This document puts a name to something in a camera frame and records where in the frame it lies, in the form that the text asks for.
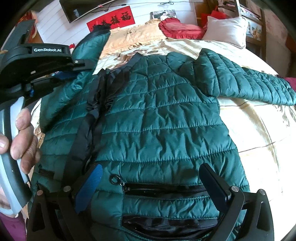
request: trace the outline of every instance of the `yellow pillow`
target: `yellow pillow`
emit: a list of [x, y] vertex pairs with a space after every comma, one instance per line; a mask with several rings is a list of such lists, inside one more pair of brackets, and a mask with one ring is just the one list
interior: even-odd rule
[[158, 27], [159, 22], [159, 19], [152, 19], [143, 25], [132, 28], [112, 29], [100, 58], [130, 50], [140, 44], [166, 39], [166, 36]]

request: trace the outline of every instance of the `white bedding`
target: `white bedding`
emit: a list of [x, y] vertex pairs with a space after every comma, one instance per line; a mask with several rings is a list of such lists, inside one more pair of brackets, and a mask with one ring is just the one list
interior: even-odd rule
[[[116, 68], [136, 52], [144, 55], [175, 51], [197, 58], [202, 48], [224, 55], [240, 66], [277, 74], [268, 64], [247, 49], [216, 41], [165, 39], [99, 60], [94, 74], [100, 69]], [[293, 200], [296, 162], [293, 153], [296, 133], [295, 107], [278, 106], [244, 99], [218, 98], [220, 116], [237, 145], [251, 192], [266, 191], [274, 220], [275, 240], [281, 240], [296, 223]], [[38, 124], [39, 112], [33, 117]], [[35, 133], [42, 136], [40, 129]]]

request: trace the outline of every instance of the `red gift bag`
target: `red gift bag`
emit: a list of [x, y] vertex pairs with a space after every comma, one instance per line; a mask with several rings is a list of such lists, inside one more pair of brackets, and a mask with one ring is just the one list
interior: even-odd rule
[[227, 19], [230, 18], [227, 14], [218, 11], [218, 6], [216, 6], [215, 10], [212, 11], [211, 14], [202, 13], [201, 14], [201, 27], [203, 28], [207, 24], [207, 17], [211, 16], [216, 19]]

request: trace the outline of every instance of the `television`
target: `television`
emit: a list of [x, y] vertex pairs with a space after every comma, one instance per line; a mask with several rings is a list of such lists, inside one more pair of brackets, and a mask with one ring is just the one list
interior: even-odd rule
[[69, 23], [82, 18], [94, 10], [99, 12], [99, 8], [102, 8], [101, 11], [105, 11], [106, 8], [102, 6], [108, 4], [106, 7], [109, 7], [114, 1], [116, 0], [59, 0]]

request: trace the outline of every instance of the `blue gripper pad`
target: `blue gripper pad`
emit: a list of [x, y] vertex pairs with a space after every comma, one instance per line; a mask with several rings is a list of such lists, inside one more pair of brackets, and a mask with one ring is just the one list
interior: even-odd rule
[[80, 213], [84, 211], [89, 204], [91, 197], [93, 196], [94, 192], [98, 184], [100, 183], [103, 176], [103, 167], [101, 164], [98, 164], [92, 173], [89, 175], [86, 182], [80, 188], [79, 192], [75, 198], [75, 211], [76, 213]]

